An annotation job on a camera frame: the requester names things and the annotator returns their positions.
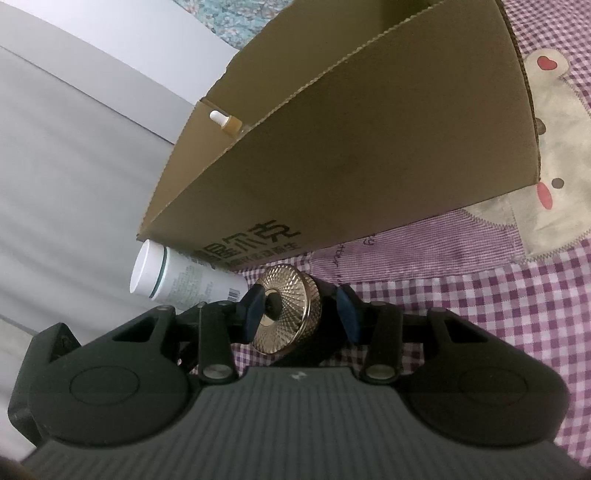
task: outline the blue floral cloth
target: blue floral cloth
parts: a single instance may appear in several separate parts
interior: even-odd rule
[[[291,0],[174,0],[218,37],[242,48]]]

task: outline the brown cardboard box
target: brown cardboard box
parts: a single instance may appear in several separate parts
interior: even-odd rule
[[[212,109],[253,129],[235,141]],[[495,0],[295,0],[196,105],[138,239],[260,264],[538,178],[527,79]]]

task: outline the white curtain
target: white curtain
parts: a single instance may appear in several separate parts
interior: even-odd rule
[[[86,343],[151,308],[129,275],[171,149],[0,48],[0,316],[36,332],[65,322]],[[6,406],[26,344],[0,330],[0,455],[18,459],[30,444]]]

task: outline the purple gingham fabric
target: purple gingham fabric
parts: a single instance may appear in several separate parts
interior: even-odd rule
[[[570,63],[566,81],[590,106],[591,1],[505,0],[505,6],[524,56],[538,48],[560,50]],[[447,221],[457,220],[450,217]],[[437,225],[430,228],[430,235],[436,238]],[[467,261],[438,257],[417,268],[399,245],[392,244],[401,241],[397,234],[381,237],[382,246],[378,244],[371,254],[380,259],[378,262],[364,256],[363,240],[352,248],[351,257],[341,252],[336,268],[329,265],[334,251],[332,256],[317,252],[285,262],[331,281],[353,281],[353,288],[366,301],[388,301],[418,313],[431,306],[449,308],[554,368],[571,394],[556,443],[582,465],[591,466],[591,242],[585,239],[566,252],[524,264],[518,263],[522,249],[512,233],[487,231],[474,237],[484,245],[491,237],[496,242],[491,244],[496,256],[492,258],[488,250],[481,263],[479,255],[484,250],[475,254],[475,250],[464,248]],[[421,255],[431,252],[432,257],[441,256],[435,246],[430,248]],[[415,276],[404,271],[409,266]],[[254,282],[262,271],[244,273]],[[328,364],[359,369],[364,354],[363,349],[351,346]],[[235,349],[235,356],[241,371],[247,365],[272,361],[244,346]],[[420,362],[420,347],[406,345],[405,370],[412,371]]]

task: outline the textured gold lid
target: textured gold lid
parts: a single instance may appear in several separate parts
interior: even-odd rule
[[[281,310],[275,320],[263,316],[252,346],[269,355],[286,351],[309,337],[318,326],[322,313],[320,293],[312,278],[291,265],[276,265],[265,270],[256,282],[265,294],[281,297]]]

